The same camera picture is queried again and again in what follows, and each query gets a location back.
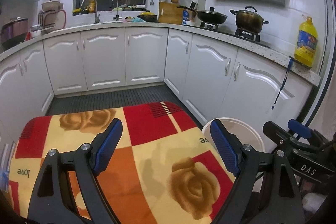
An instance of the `dark striped floor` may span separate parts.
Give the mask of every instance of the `dark striped floor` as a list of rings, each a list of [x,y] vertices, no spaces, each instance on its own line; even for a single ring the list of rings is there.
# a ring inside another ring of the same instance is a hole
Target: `dark striped floor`
[[[146,88],[119,90],[67,98],[54,98],[47,115],[134,106],[161,101],[172,102],[180,106],[193,119],[199,128],[203,128],[167,85],[156,85]]]

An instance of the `kitchen faucet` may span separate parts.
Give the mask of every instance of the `kitchen faucet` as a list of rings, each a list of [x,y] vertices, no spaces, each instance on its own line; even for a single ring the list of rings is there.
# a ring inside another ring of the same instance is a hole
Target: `kitchen faucet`
[[[100,14],[98,15],[98,2],[97,2],[97,0],[94,0],[94,3],[95,3],[95,6],[96,6],[96,14],[95,14],[95,16],[94,16],[94,23],[97,24],[97,23],[100,22],[100,19],[99,19]]]
[[[117,15],[115,16],[116,20],[119,20],[118,10],[119,10],[119,0],[117,0]]]

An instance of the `stove burner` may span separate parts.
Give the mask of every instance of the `stove burner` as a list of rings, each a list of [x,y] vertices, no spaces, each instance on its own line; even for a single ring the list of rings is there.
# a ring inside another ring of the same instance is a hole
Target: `stove burner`
[[[250,32],[250,31],[245,30],[243,28],[237,28],[235,35],[238,35],[240,37],[245,37],[247,39],[250,39],[252,41],[260,43],[260,35],[259,34]]]
[[[218,24],[213,24],[213,23],[204,22],[204,21],[201,22],[200,27],[204,29],[208,29],[208,30],[214,30],[214,31],[218,30]]]

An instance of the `white trash bin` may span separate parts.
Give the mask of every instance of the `white trash bin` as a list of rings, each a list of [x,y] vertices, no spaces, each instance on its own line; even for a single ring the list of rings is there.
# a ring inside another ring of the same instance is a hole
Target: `white trash bin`
[[[264,142],[261,139],[258,132],[256,132],[247,123],[233,118],[217,118],[222,122],[227,131],[231,134],[235,134],[242,144],[250,144],[253,148],[260,152],[265,152]],[[202,133],[206,139],[212,144],[212,146],[217,150],[212,137],[210,135],[210,124],[213,120],[209,121],[202,129]],[[260,192],[261,184],[263,179],[260,178],[255,182],[253,191]]]

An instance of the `metal bolt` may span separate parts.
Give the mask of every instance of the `metal bolt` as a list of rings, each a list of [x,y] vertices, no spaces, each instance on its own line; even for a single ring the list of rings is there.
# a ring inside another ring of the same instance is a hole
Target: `metal bolt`
[[[243,148],[244,148],[244,150],[246,150],[246,151],[251,151],[251,150],[252,150],[252,146],[249,145],[249,144],[244,144],[244,145],[243,145]]]
[[[89,143],[84,143],[81,145],[81,149],[82,150],[88,150],[90,148],[90,144]]]
[[[285,153],[281,150],[278,150],[277,154],[278,154],[279,157],[283,157],[285,155]]]
[[[51,150],[49,150],[48,155],[53,156],[53,155],[56,154],[56,151],[57,151],[56,149],[51,149]]]

